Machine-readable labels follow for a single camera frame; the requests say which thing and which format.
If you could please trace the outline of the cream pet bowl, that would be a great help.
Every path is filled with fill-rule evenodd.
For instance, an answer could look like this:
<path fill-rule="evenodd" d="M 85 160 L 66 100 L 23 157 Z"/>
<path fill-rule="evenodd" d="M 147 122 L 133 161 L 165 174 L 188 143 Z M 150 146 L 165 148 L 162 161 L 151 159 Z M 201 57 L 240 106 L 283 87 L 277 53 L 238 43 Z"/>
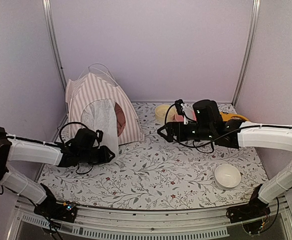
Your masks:
<path fill-rule="evenodd" d="M 170 107 L 166 104 L 161 104 L 155 109 L 155 118 L 162 124 L 167 122 L 173 122 L 175 117 L 175 107 Z"/>

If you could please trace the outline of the pink gingham cushion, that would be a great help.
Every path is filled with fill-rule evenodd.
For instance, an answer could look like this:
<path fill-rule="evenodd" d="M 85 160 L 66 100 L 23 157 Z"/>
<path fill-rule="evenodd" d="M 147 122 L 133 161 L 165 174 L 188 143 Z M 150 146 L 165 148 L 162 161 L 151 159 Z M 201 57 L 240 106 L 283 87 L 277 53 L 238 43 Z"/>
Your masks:
<path fill-rule="evenodd" d="M 117 103 L 115 103 L 114 110 L 117 119 L 117 135 L 119 137 L 126 126 L 126 118 L 122 108 Z"/>

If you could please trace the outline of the yellow double bowl stand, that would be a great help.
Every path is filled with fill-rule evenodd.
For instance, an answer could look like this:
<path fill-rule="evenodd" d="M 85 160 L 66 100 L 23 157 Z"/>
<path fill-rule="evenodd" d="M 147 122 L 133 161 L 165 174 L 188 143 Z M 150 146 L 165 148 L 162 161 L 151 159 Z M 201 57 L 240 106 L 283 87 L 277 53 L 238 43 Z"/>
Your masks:
<path fill-rule="evenodd" d="M 235 113 L 229 113 L 229 112 L 223 112 L 220 111 L 220 115 L 223 119 L 224 122 L 227 122 L 229 120 L 243 120 L 243 121 L 249 121 L 248 118 L 239 115 L 239 114 L 235 114 Z"/>

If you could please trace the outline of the white tent pole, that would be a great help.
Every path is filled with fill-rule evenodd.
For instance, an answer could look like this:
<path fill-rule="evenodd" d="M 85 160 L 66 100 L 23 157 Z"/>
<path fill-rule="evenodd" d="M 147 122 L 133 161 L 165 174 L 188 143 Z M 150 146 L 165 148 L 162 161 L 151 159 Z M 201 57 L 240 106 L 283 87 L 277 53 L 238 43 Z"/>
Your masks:
<path fill-rule="evenodd" d="M 93 73 L 95 75 L 103 77 L 104 79 L 106 79 L 107 82 L 114 84 L 115 87 L 118 85 L 111 71 L 108 69 L 106 65 L 102 63 L 98 63 L 98 62 L 93 63 L 87 66 L 86 68 L 84 68 L 83 71 L 80 73 L 80 75 L 77 77 L 76 81 L 88 73 Z"/>

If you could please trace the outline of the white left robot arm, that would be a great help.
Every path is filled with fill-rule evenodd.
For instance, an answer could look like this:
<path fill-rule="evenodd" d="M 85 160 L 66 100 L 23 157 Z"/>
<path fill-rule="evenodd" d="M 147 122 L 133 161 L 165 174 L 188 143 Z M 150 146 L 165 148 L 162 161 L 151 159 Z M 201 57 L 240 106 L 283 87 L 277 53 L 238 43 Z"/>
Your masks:
<path fill-rule="evenodd" d="M 151 194 L 141 183 L 132 183 L 132 172 L 127 166 L 154 158 L 140 144 L 126 147 L 121 154 L 111 151 L 103 143 L 101 130 L 83 125 L 68 141 L 45 143 L 8 135 L 0 127 L 0 186 L 6 187 L 39 205 L 49 217 L 60 213 L 60 206 L 50 187 L 27 178 L 8 162 L 26 161 L 63 168 L 60 180 L 60 198 L 87 206 L 128 208 L 141 197 Z"/>

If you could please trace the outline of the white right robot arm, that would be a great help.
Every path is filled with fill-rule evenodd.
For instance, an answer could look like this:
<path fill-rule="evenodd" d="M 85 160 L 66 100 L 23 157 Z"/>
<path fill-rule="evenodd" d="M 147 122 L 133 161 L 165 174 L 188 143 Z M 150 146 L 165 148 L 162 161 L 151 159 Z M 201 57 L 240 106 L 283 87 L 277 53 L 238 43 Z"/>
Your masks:
<path fill-rule="evenodd" d="M 183 122 L 165 121 L 161 136 L 169 143 L 184 145 L 185 141 L 204 141 L 226 148 L 256 147 L 284 150 L 292 153 L 292 125 L 253 123 L 242 119 L 224 120 L 217 103 L 204 99 L 192 105 L 195 119 L 188 118 L 183 100 L 175 101 Z M 275 177 L 253 191 L 244 213 L 255 218 L 272 200 L 292 188 L 292 161 Z"/>

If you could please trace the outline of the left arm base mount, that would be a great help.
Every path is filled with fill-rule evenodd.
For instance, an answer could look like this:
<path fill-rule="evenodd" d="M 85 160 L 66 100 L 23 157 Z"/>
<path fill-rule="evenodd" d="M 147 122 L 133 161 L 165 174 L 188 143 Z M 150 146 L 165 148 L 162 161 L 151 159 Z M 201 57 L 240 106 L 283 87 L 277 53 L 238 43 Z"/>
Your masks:
<path fill-rule="evenodd" d="M 50 220 L 59 220 L 68 223 L 74 223 L 77 216 L 77 206 L 73 202 L 58 203 L 55 200 L 44 200 L 41 204 L 37 204 L 34 213 L 41 215 Z"/>

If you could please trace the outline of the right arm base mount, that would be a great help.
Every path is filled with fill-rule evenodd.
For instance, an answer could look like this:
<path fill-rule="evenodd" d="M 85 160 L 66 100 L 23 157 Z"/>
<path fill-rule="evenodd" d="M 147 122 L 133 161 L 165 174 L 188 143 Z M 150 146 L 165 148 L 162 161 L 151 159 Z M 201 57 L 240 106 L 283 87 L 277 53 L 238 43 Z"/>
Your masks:
<path fill-rule="evenodd" d="M 270 214 L 268 205 L 253 205 L 242 204 L 238 206 L 229 207 L 226 210 L 226 217 L 229 218 L 231 223 L 247 221 Z"/>

